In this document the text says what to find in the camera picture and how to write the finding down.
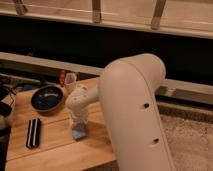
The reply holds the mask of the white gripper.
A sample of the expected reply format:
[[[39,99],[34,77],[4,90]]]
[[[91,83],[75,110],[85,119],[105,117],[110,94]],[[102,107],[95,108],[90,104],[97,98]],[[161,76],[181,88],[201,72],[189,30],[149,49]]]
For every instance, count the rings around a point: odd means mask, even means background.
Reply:
[[[73,125],[87,123],[88,105],[98,101],[98,88],[88,88],[84,84],[78,84],[71,94],[68,95],[65,105],[71,111]]]

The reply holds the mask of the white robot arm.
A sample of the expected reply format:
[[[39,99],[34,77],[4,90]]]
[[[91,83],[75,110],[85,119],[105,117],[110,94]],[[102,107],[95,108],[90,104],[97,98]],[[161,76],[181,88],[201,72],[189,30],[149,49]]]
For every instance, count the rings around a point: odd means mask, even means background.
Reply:
[[[89,104],[100,103],[120,171],[176,171],[155,99],[165,76],[153,54],[125,57],[107,65],[96,86],[78,87],[66,100],[80,122]]]

